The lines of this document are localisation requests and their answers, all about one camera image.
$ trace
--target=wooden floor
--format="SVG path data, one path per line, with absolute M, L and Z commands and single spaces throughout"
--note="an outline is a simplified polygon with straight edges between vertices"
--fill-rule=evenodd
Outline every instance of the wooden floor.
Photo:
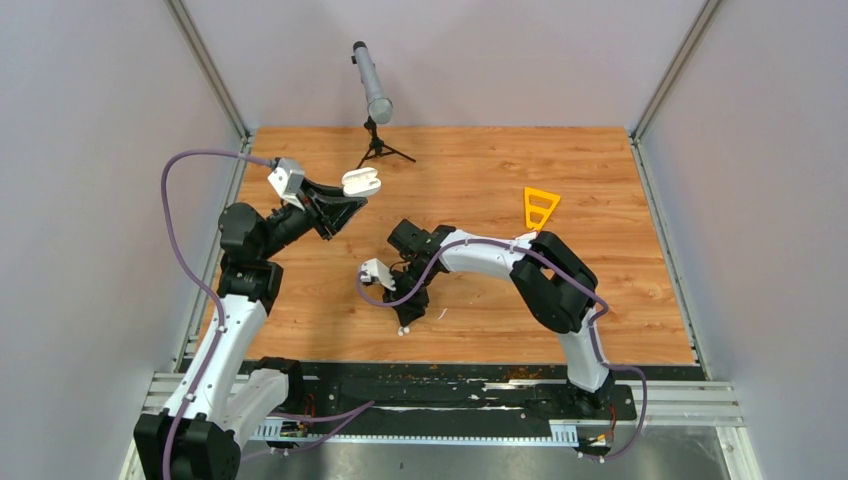
M 285 268 L 283 287 L 248 358 L 563 362 L 554 335 L 511 283 L 437 277 L 427 315 L 404 337 L 392 309 L 368 305 L 354 289 L 364 260 L 398 259 L 386 238 L 403 218 L 427 230 L 447 224 L 501 238 L 524 233 L 523 190 L 530 186 L 562 195 L 545 229 L 599 278 L 598 293 L 612 306 L 599 321 L 610 360 L 692 363 L 624 130 L 398 127 L 380 134 L 418 163 L 398 156 L 368 162 L 383 188 L 350 224 L 329 242 L 310 232 L 274 257 Z M 361 128 L 263 128 L 253 154 L 296 158 L 308 178 L 338 185 L 367 145 Z M 250 165 L 239 195 L 262 214 L 279 206 L 267 173 Z M 376 297 L 381 289 L 368 290 Z

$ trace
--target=gray wall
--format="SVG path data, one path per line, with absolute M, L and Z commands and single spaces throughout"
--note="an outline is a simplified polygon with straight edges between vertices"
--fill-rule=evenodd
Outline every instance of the gray wall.
M 729 0 L 644 146 L 765 478 L 848 478 L 848 3 Z
M 164 2 L 3 0 L 0 145 L 0 477 L 113 479 L 193 292 L 159 174 L 235 136 Z M 171 182 L 193 265 L 232 171 L 200 165 Z
M 359 125 L 365 41 L 395 125 L 627 125 L 704 0 L 186 0 L 251 127 Z

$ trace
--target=orange triangle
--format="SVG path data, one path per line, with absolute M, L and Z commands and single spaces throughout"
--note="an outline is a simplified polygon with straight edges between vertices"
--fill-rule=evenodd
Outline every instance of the orange triangle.
M 524 223 L 527 225 L 527 228 L 531 230 L 541 230 L 542 227 L 545 226 L 545 222 L 551 218 L 551 213 L 553 213 L 556 206 L 559 205 L 560 198 L 562 197 L 555 193 L 524 187 Z M 539 207 L 530 203 L 531 200 L 547 201 L 550 202 L 550 206 Z M 541 220 L 531 220 L 534 216 L 541 216 Z

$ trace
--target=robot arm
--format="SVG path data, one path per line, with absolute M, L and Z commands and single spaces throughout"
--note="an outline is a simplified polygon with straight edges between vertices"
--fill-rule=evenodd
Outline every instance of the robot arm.
M 379 190 L 376 175 L 373 168 L 360 169 L 342 178 L 342 188 L 328 187 L 306 179 L 297 161 L 277 159 L 268 178 L 282 208 L 265 218 L 246 203 L 224 209 L 218 219 L 224 255 L 217 293 L 226 318 L 221 322 L 215 312 L 197 356 L 162 412 L 143 414 L 136 424 L 133 436 L 147 478 L 160 478 L 172 422 L 179 422 L 172 479 L 235 478 L 241 448 L 267 414 L 300 403 L 300 364 L 283 358 L 260 360 L 247 384 L 229 398 L 247 348 L 280 290 L 283 268 L 269 258 L 313 229 L 332 239 Z M 197 384 L 193 393 L 192 384 Z M 188 407 L 174 418 L 184 399 Z
M 495 240 L 511 247 L 478 243 L 475 239 Z M 587 325 L 595 313 L 594 301 L 558 276 L 548 278 L 540 262 L 513 250 L 520 247 L 541 254 L 578 283 L 594 291 L 597 277 L 559 237 L 543 231 L 499 240 L 471 235 L 447 225 L 440 225 L 429 233 L 403 220 L 392 231 L 388 242 L 407 262 L 402 270 L 390 270 L 377 259 L 369 260 L 360 267 L 362 283 L 383 285 L 383 301 L 387 303 L 406 296 L 421 279 L 427 264 L 444 246 L 466 242 L 442 252 L 421 288 L 406 302 L 393 306 L 401 326 L 399 333 L 408 332 L 409 325 L 424 315 L 429 303 L 426 287 L 438 273 L 475 272 L 500 278 L 512 282 L 533 317 L 557 335 L 568 359 L 569 381 L 587 393 L 587 407 L 601 408 L 607 401 L 613 385 L 612 375 L 596 357 Z

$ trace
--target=white object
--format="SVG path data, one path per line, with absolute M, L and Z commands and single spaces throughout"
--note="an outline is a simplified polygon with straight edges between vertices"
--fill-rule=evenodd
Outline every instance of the white object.
M 200 378 L 195 398 L 186 409 L 183 418 L 195 418 L 200 413 L 205 414 L 208 421 L 219 426 L 231 425 L 229 428 L 238 428 L 236 434 L 244 433 L 244 435 L 237 439 L 243 438 L 246 441 L 256 425 L 263 421 L 265 415 L 286 400 L 288 379 L 279 372 L 269 370 L 271 373 L 257 373 L 262 372 L 258 370 L 248 381 L 248 386 L 251 388 L 248 389 L 245 386 L 244 394 L 239 392 L 239 395 L 236 395 L 228 405 L 227 398 L 247 353 L 247 347 L 253 341 L 259 327 L 265 323 L 267 315 L 261 303 L 251 302 L 242 295 L 227 295 L 221 299 L 221 302 L 224 305 L 224 313 L 229 318 L 224 319 L 225 328 L 221 333 L 215 355 L 203 373 L 203 377 Z M 218 325 L 220 323 L 216 312 L 183 381 L 165 402 L 164 408 L 167 408 L 171 415 L 177 412 L 183 398 L 187 396 L 188 388 L 197 376 L 200 364 L 209 354 L 212 336 L 219 331 Z
M 297 198 L 300 185 L 303 183 L 303 167 L 293 158 L 281 158 L 277 168 L 268 175 L 268 182 L 280 196 L 280 199 L 303 210 L 303 204 Z
M 451 232 L 442 241 L 442 245 L 457 240 L 471 240 L 489 238 L 499 242 L 509 243 L 512 248 L 530 248 L 530 241 L 535 239 L 537 232 L 528 232 L 513 240 L 503 240 L 491 237 L 471 235 L 468 232 L 457 229 Z M 449 272 L 475 272 L 490 277 L 500 278 L 512 282 L 509 277 L 513 264 L 524 258 L 523 253 L 515 252 L 512 248 L 505 249 L 496 245 L 480 243 L 469 243 L 458 245 L 448 249 L 439 258 L 439 261 Z M 583 317 L 582 327 L 579 332 L 557 334 L 565 357 L 568 360 L 568 379 L 578 388 L 594 392 L 603 385 L 607 378 L 609 369 L 601 365 L 592 349 L 592 341 L 589 337 L 589 318 L 595 314 L 594 308 L 590 309 Z
M 359 281 L 366 285 L 372 285 L 375 282 L 380 282 L 380 285 L 383 287 L 391 291 L 395 290 L 395 279 L 392 278 L 389 267 L 376 258 L 372 258 L 360 265 Z
M 512 243 L 517 247 L 530 248 L 530 241 L 536 238 L 536 232 L 525 233 L 513 240 L 504 240 L 471 235 L 464 230 L 456 229 L 445 237 L 442 245 L 457 240 L 475 238 L 488 238 L 499 242 Z M 439 261 L 449 272 L 474 272 L 511 282 L 509 272 L 512 271 L 512 264 L 522 258 L 524 258 L 523 253 L 510 252 L 496 245 L 473 243 L 449 249 L 439 257 Z
M 607 379 L 609 369 L 598 362 L 589 338 L 589 319 L 595 314 L 595 307 L 589 309 L 583 317 L 579 332 L 558 333 L 557 338 L 568 361 L 568 381 L 576 387 L 589 392 L 601 388 Z M 598 340 L 598 349 L 604 351 Z
M 342 191 L 345 197 L 370 197 L 378 191 L 382 182 L 377 178 L 377 169 L 365 167 L 351 170 L 342 176 Z
M 233 440 L 243 448 L 255 433 L 256 425 L 263 423 L 268 412 L 283 403 L 288 394 L 288 375 L 268 368 L 255 370 L 227 404 L 221 430 L 232 430 Z

